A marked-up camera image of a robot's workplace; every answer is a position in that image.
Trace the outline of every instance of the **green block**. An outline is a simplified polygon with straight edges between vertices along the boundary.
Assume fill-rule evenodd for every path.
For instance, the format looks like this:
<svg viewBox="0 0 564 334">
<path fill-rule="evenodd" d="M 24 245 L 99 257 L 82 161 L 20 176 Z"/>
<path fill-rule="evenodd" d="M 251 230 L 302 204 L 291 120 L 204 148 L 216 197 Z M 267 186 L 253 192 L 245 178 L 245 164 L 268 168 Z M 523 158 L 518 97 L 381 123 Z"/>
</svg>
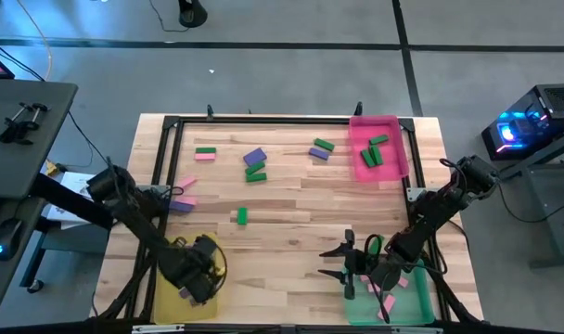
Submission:
<svg viewBox="0 0 564 334">
<path fill-rule="evenodd" d="M 379 242 L 377 240 L 377 238 L 373 238 L 373 242 L 371 242 L 371 244 L 368 246 L 368 252 L 371 254 L 377 254 L 377 250 L 379 248 L 383 248 L 383 236 L 379 236 L 381 238 L 381 243 L 379 245 Z"/>
<path fill-rule="evenodd" d="M 216 148 L 196 148 L 196 153 L 216 153 Z"/>
<path fill-rule="evenodd" d="M 375 138 L 370 138 L 368 142 L 371 143 L 371 145 L 376 145 L 376 144 L 385 143 L 388 140 L 390 140 L 390 138 L 387 137 L 387 135 L 380 135 Z"/>
<path fill-rule="evenodd" d="M 371 156 L 373 156 L 373 160 L 377 166 L 383 164 L 383 157 L 381 157 L 381 151 L 378 149 L 377 146 L 372 146 L 369 148 L 371 151 Z"/>
<path fill-rule="evenodd" d="M 247 224 L 247 208 L 238 208 L 237 224 L 238 225 L 246 225 Z"/>
<path fill-rule="evenodd" d="M 265 163 L 263 163 L 263 161 L 259 161 L 255 164 L 251 165 L 247 169 L 245 169 L 245 174 L 251 175 L 251 174 L 261 170 L 263 167 L 265 167 Z"/>
<path fill-rule="evenodd" d="M 267 175 L 265 173 L 255 173 L 246 176 L 247 182 L 257 182 L 257 181 L 265 181 L 267 180 Z"/>
<path fill-rule="evenodd" d="M 331 144 L 331 143 L 329 143 L 329 142 L 327 142 L 323 139 L 319 139 L 319 138 L 315 139 L 315 144 L 317 146 L 321 147 L 321 148 L 325 148 L 326 150 L 328 150 L 330 152 L 333 151 L 334 147 L 335 147 L 335 145 L 333 145 L 333 144 Z"/>
<path fill-rule="evenodd" d="M 371 157 L 371 153 L 368 151 L 368 148 L 365 148 L 362 151 L 360 151 L 360 154 L 365 159 L 368 168 L 375 167 L 375 161 L 373 160 L 373 157 Z"/>
</svg>

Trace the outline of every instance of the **wooden table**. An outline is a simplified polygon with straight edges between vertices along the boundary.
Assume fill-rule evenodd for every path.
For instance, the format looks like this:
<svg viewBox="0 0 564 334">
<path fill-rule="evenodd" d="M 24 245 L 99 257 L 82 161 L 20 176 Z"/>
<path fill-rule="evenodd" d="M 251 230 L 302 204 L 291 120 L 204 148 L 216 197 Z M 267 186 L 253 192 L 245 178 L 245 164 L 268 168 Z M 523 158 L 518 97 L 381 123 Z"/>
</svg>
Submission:
<svg viewBox="0 0 564 334">
<path fill-rule="evenodd" d="M 150 183 L 164 116 L 140 116 L 128 164 L 139 185 Z M 414 121 L 426 186 L 444 186 L 450 172 L 439 164 L 439 158 L 445 156 L 439 121 Z M 190 214 L 170 214 L 166 235 L 215 232 L 229 265 L 228 279 L 218 297 L 218 316 L 202 322 L 347 324 L 343 287 L 337 280 L 317 273 L 317 269 L 338 270 L 343 258 L 322 259 L 317 255 L 337 247 L 346 228 L 354 230 L 357 246 L 362 249 L 369 234 L 389 238 L 407 225 L 401 182 L 350 181 L 347 135 L 347 126 L 343 125 L 185 125 L 176 180 L 189 175 L 198 178 L 188 195 L 197 197 L 199 204 Z M 336 144 L 327 162 L 306 155 L 316 137 Z M 173 132 L 169 139 L 162 184 Z M 411 161 L 407 140 L 404 144 Z M 217 147 L 216 161 L 194 161 L 195 147 Z M 263 148 L 268 157 L 268 181 L 247 184 L 242 157 L 257 147 Z M 415 180 L 412 167 L 410 171 Z M 236 223 L 239 207 L 249 209 L 247 226 Z M 458 215 L 454 220 L 460 224 Z M 445 280 L 470 312 L 482 318 L 464 237 L 445 225 L 438 233 L 438 243 L 449 266 Z M 118 225 L 111 231 L 96 286 L 99 312 L 109 306 L 131 276 L 137 245 L 137 239 L 125 226 Z M 141 310 L 146 284 L 143 281 L 140 285 L 136 315 Z M 430 280 L 429 285 L 438 315 Z"/>
</svg>

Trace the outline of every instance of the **pink tray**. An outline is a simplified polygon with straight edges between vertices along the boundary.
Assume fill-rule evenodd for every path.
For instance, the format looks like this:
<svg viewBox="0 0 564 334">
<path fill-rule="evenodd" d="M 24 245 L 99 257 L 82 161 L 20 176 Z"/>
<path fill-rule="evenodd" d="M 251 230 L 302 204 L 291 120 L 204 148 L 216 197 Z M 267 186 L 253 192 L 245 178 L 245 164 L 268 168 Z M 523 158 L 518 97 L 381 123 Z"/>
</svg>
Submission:
<svg viewBox="0 0 564 334">
<path fill-rule="evenodd" d="M 360 182 L 396 181 L 409 174 L 408 160 L 405 156 L 402 130 L 395 116 L 353 116 L 348 128 L 352 147 L 352 166 L 354 177 Z M 390 139 L 378 144 L 383 164 L 368 168 L 360 154 L 368 148 L 370 138 L 387 135 Z"/>
</svg>

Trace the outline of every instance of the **computer mouse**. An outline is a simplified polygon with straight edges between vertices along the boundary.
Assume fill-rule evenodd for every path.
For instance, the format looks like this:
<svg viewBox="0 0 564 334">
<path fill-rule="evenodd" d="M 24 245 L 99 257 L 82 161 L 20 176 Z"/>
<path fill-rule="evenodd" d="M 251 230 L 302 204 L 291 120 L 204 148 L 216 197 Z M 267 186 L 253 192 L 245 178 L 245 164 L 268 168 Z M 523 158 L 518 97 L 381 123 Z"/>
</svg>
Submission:
<svg viewBox="0 0 564 334">
<path fill-rule="evenodd" d="M 0 224 L 0 261 L 8 261 L 19 249 L 22 235 L 22 221 L 18 218 L 6 219 Z"/>
</svg>

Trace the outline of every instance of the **green tray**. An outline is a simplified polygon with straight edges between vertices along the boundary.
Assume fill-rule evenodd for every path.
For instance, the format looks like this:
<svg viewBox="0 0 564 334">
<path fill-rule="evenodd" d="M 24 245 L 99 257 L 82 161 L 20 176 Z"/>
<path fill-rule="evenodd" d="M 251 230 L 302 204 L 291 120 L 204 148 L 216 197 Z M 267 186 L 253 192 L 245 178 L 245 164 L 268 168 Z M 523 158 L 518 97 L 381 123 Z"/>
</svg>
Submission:
<svg viewBox="0 0 564 334">
<path fill-rule="evenodd" d="M 354 326 L 425 325 L 434 321 L 430 304 L 429 286 L 423 268 L 411 273 L 402 272 L 409 283 L 406 289 L 396 285 L 391 292 L 395 304 L 390 311 L 390 323 L 378 317 L 379 305 L 374 293 L 368 292 L 367 284 L 354 276 L 354 299 L 344 300 L 346 318 Z"/>
</svg>

